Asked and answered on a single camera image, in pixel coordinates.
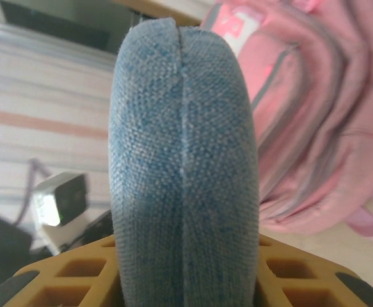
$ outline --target pink backpack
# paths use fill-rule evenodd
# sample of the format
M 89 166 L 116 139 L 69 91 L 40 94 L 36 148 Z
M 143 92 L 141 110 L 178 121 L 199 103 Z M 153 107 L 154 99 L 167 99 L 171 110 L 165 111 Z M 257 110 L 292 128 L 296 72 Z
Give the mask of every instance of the pink backpack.
M 373 0 L 219 1 L 202 28 L 248 87 L 261 223 L 313 234 L 346 221 L 373 239 Z

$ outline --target orange stripe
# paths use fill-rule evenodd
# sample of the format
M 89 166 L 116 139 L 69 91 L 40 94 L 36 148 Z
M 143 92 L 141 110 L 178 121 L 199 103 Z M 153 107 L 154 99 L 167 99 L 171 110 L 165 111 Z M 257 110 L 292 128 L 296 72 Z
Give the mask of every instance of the orange stripe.
M 79 136 L 82 138 L 91 138 L 91 139 L 107 139 L 108 132 L 90 128 L 80 125 L 73 125 L 70 123 L 63 123 L 58 122 L 56 120 L 45 120 L 41 118 L 15 114 L 15 113 L 8 113 L 8 112 L 1 112 L 0 111 L 0 124 L 13 126 L 13 127 L 20 127 L 20 128 L 27 128 L 33 130 L 42 130 L 42 131 L 49 131 L 55 132 L 60 134 L 66 134 L 70 136 Z

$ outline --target orange plastic grid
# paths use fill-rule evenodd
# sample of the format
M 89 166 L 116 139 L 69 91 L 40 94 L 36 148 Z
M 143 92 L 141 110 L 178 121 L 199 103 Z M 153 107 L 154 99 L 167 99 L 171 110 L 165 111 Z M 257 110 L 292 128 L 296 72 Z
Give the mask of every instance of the orange plastic grid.
M 260 237 L 256 307 L 365 307 L 336 276 L 350 270 Z M 40 274 L 5 307 L 124 307 L 113 236 L 21 269 Z

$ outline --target striped wall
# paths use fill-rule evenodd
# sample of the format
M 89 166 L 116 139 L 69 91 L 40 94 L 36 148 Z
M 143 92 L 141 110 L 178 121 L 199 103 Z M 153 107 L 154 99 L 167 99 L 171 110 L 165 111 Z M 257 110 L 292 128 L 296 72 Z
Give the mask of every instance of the striped wall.
M 95 218 L 109 207 L 107 126 L 113 61 L 110 67 L 87 65 L 60 56 L 54 48 L 41 45 L 34 50 L 16 41 L 0 39 L 0 215 L 10 221 L 17 217 L 28 160 L 37 158 L 54 174 L 88 174 Z M 23 226 L 31 229 L 30 214 Z

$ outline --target woven texture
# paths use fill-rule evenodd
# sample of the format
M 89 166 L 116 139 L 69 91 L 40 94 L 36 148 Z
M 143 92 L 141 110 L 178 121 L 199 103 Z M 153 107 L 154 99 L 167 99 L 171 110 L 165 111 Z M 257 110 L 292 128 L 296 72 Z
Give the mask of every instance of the woven texture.
M 217 35 L 135 27 L 116 62 L 113 224 L 131 306 L 251 306 L 257 156 L 239 65 Z

